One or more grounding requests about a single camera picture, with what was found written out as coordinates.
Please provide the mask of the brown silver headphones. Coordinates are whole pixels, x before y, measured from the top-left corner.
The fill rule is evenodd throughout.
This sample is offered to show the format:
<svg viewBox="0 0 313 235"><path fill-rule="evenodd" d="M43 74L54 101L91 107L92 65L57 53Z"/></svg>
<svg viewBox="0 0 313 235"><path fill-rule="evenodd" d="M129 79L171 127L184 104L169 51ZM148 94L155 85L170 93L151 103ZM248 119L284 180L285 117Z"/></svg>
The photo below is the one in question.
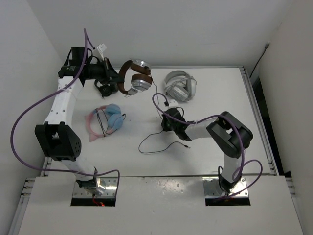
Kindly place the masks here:
<svg viewBox="0 0 313 235"><path fill-rule="evenodd" d="M132 75L131 88L129 90L126 90L124 87L124 83L126 73L129 69L135 71L136 74ZM153 79L151 77L151 66L149 63L141 59L126 61L122 65L118 74L122 78L122 81L117 83L117 87L119 91L126 96L132 96L137 94L138 92L146 91L151 87L153 83Z"/></svg>

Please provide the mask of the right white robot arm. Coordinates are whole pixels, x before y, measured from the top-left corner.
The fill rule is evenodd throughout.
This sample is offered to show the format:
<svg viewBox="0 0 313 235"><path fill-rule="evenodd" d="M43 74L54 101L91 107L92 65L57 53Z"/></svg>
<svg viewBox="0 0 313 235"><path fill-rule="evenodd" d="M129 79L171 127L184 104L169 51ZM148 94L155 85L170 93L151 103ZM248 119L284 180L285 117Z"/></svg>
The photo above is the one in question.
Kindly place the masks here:
<svg viewBox="0 0 313 235"><path fill-rule="evenodd" d="M224 153L224 164L219 174L220 188L230 193L242 176L245 150L253 139L252 132L231 113L208 117L202 121L187 122L177 108L162 113L164 131L173 131L181 140L212 138Z"/></svg>

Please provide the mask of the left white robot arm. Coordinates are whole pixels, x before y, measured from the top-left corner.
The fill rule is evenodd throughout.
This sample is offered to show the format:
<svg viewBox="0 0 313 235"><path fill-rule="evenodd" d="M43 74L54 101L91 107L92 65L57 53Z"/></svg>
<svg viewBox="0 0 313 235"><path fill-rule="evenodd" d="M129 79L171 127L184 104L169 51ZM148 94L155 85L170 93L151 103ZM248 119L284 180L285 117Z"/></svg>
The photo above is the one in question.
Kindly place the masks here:
<svg viewBox="0 0 313 235"><path fill-rule="evenodd" d="M80 188L94 196L103 196L106 186L99 177L96 167L81 154L80 138L72 129L72 117L78 95L86 80L98 80L102 83L116 81L118 73L108 58L97 56L97 62L83 47L73 47L64 65L58 72L58 91L51 111L43 124L35 127L35 135L47 157L61 162L73 171Z"/></svg>

